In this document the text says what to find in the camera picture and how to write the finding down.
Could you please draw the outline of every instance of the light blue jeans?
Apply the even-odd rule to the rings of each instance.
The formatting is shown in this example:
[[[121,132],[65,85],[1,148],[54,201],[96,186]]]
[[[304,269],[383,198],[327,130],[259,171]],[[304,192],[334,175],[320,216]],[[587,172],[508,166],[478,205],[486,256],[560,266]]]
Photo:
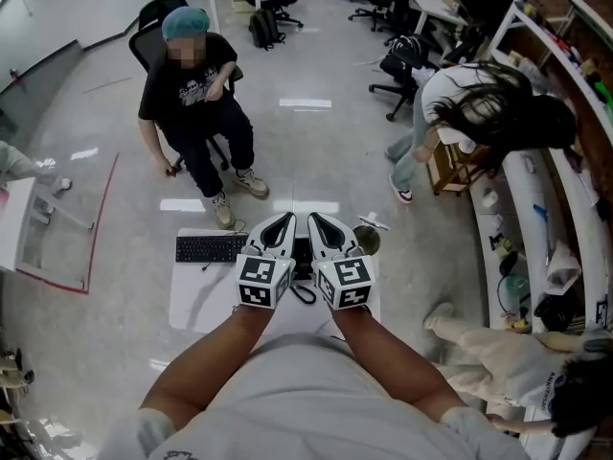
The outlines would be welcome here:
[[[401,191],[409,191],[411,189],[410,181],[419,164],[413,158],[413,151],[423,145],[423,139],[429,127],[423,116],[423,107],[421,105],[422,91],[423,85],[418,89],[413,100],[413,127],[409,134],[403,136],[385,150],[387,156],[396,164],[392,172],[392,182]]]

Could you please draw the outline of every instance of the concrete floor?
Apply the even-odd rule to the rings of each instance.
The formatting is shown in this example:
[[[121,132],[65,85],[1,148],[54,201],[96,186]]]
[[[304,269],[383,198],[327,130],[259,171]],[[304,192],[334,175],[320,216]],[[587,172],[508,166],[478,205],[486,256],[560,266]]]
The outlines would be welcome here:
[[[188,1],[208,8],[207,0]],[[434,197],[425,169],[416,176],[412,205],[398,204],[390,191],[383,150],[407,131],[411,108],[388,123],[385,113],[397,96],[368,92],[369,83],[391,80],[376,65],[354,63],[386,53],[386,34],[371,33],[364,21],[348,22],[356,7],[347,0],[299,0],[289,10],[305,28],[295,33],[288,26],[285,45],[265,52],[251,42],[248,16],[221,5],[222,33],[245,74],[237,99],[256,131],[255,169],[271,190],[265,201],[229,183],[227,192],[247,229],[288,209],[304,219],[324,208],[349,225],[377,212],[392,228],[382,234],[380,251],[382,322],[432,356],[439,343],[421,320],[438,299],[452,299],[463,317],[483,319],[476,224],[469,198]],[[199,191],[186,173],[162,179],[155,170],[136,123],[145,78],[127,39],[88,53],[28,150],[38,160],[54,159],[55,170],[74,179],[66,199],[92,217],[119,153],[89,294],[5,277],[6,338],[36,373],[19,406],[43,458],[95,455],[109,424],[138,407],[163,364],[198,338],[169,326],[174,238],[181,227],[216,228],[215,214],[207,203],[204,214],[160,210],[162,199],[199,198]],[[283,98],[329,100],[331,108],[280,106]],[[92,149],[96,154],[71,160]],[[91,243],[91,233],[54,215],[48,228],[33,228],[29,257],[83,278]]]

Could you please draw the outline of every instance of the black pants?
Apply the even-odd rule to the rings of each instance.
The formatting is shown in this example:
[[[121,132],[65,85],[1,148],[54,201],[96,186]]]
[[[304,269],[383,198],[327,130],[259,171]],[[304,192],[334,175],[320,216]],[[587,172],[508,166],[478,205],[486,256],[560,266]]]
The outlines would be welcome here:
[[[253,165],[253,128],[234,97],[224,91],[221,99],[209,103],[202,128],[164,126],[169,145],[185,160],[185,166],[205,197],[219,194],[223,188],[217,169],[211,161],[207,138],[220,134],[228,140],[232,166],[237,170]]]

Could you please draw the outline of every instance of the black hair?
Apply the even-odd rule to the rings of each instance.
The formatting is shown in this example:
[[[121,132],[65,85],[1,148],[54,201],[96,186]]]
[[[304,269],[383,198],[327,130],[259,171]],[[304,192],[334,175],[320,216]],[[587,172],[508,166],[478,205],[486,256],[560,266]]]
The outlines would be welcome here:
[[[449,125],[490,147],[482,169],[497,170],[510,151],[560,149],[575,143],[575,115],[563,101],[534,96],[526,76],[509,66],[488,61],[468,66],[492,81],[464,87],[454,81],[467,93],[457,102],[445,98],[435,103],[437,119],[432,126]]]
[[[550,403],[555,436],[580,433],[613,414],[613,355],[571,359],[562,373],[564,382],[556,388]]]

